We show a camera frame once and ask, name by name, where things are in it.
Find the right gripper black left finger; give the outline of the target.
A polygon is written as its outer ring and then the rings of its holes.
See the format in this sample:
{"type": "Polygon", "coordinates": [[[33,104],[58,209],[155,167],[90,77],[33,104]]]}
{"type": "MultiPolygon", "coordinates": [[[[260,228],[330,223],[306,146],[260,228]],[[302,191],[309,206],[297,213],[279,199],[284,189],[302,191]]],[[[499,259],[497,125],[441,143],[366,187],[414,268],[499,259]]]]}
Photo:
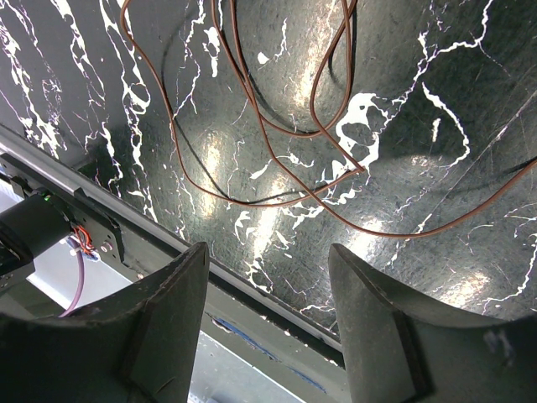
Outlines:
{"type": "Polygon", "coordinates": [[[66,317],[2,315],[2,401],[187,401],[208,275],[196,243],[66,317]]]}

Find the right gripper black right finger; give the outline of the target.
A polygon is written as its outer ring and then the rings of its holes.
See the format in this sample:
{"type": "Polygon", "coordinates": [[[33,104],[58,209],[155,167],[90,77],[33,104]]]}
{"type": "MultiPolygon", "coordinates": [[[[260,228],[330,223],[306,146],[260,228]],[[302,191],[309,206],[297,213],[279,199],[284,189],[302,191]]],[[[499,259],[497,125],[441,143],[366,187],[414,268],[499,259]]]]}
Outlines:
{"type": "Polygon", "coordinates": [[[354,402],[534,402],[536,316],[506,321],[447,305],[334,243],[341,349],[354,402]]]}

